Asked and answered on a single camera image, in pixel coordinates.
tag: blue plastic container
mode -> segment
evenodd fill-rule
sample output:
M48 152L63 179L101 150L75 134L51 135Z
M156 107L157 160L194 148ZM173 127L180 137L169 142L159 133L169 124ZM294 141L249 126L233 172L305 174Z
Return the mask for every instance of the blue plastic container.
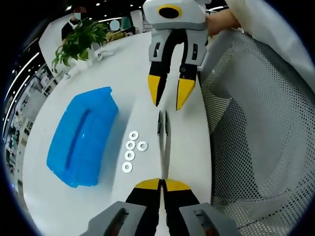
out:
M111 91L105 87L75 96L56 129L47 166L70 187L98 183L103 153L118 112Z

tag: ceiling light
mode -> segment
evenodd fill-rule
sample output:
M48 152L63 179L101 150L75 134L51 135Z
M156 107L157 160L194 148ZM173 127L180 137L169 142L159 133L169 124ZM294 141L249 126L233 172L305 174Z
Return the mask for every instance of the ceiling light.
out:
M112 20L118 20L118 19L121 19L121 17L116 17L116 18L110 18L110 19L106 19L106 20L101 20L101 21L98 21L98 22L105 22L105 21L112 21Z
M37 56L39 55L39 53L36 53L29 61L28 63L26 63L23 68L20 70L20 72L17 74L17 76L15 77L15 79L13 80L13 82L11 83L8 91L6 92L5 98L4 100L6 100L6 97L8 96L10 90L12 89L13 84L15 83L15 81L19 78L19 76L21 75L21 73L25 70L25 68L32 62L32 60L34 60Z
M217 7L211 8L211 9L209 9L207 11L215 11L215 10L219 10L219 9L222 9L222 8L224 8L224 6L217 6Z
M29 79L29 77L30 77L30 75L28 75L27 77L26 77L26 79L24 80L24 86L26 86L26 81ZM21 91L21 89L23 88L23 86L20 86L20 88L18 89L18 91L17 91L17 93L16 93L16 95L14 96L14 98L12 99L12 100L16 100L16 98L17 98L17 96L19 95L19 92ZM5 116L5 118L6 119L8 119L8 117L9 117L9 114L11 113L11 109L12 109L12 106L13 106L13 102L10 104L10 106L9 106L9 109L8 109L8 111L7 111L7 113L6 113L6 116ZM2 128L2 136L4 135L4 129L5 129L5 126L6 126L6 121L4 122L4 124L3 124L3 128Z

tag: metal washer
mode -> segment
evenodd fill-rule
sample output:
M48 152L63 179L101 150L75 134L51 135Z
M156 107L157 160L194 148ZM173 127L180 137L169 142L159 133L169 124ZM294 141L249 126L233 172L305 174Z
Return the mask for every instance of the metal washer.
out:
M122 169L124 173L128 174L132 171L132 164L126 161L123 163Z
M135 158L135 153L132 150L128 150L125 152L125 159L126 161L132 161Z
M129 139L130 139L130 140L135 141L135 140L137 140L138 138L139 138L139 133L138 133L137 131L131 131L131 132L129 133Z
M138 143L137 148L139 151L146 151L148 149L148 143L145 141L141 141Z
M127 148L127 150L134 150L135 147L136 147L136 143L135 143L135 141L133 141L133 140L129 140L129 141L126 143L126 148Z

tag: white table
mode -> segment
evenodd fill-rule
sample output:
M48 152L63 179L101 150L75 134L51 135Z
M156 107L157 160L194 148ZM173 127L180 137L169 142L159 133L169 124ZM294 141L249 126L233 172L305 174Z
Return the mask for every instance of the white table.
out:
M169 177L191 186L200 202L211 197L211 159L208 125L200 86L197 85L180 111L175 111L176 87L183 46L176 47L172 69L158 108L150 97L147 76L150 69L150 33L126 37L106 46L114 55L97 62L87 71L62 80L47 98L33 124L25 150L23 192L29 212L45 236L77 236L88 221L116 201L124 201L140 181L161 176L158 156L157 118L167 109L171 131ZM110 86L119 108L99 176L94 187L70 188L46 166L51 140L72 100L80 93ZM130 131L147 141L146 152L136 151L129 174L122 171L126 141ZM168 229L160 218L157 235Z

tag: person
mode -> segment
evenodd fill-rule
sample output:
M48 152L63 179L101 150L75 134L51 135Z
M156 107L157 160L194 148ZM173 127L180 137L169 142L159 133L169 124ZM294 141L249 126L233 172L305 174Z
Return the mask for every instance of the person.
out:
M209 36L211 37L219 34L223 30L237 29L241 27L231 9L210 14L207 17L207 23Z
M315 67L311 55L304 48L292 26L267 3L270 1L225 0L225 2L229 9L207 16L209 36L215 36L227 29L243 28L247 35L271 47L283 60L293 66L308 84L313 83Z
M64 25L62 29L62 41L63 44L66 43L67 37L70 33L73 32L75 27L78 25L80 20L84 19L86 17L87 10L83 6L78 6L73 10L73 14L68 20L68 22Z

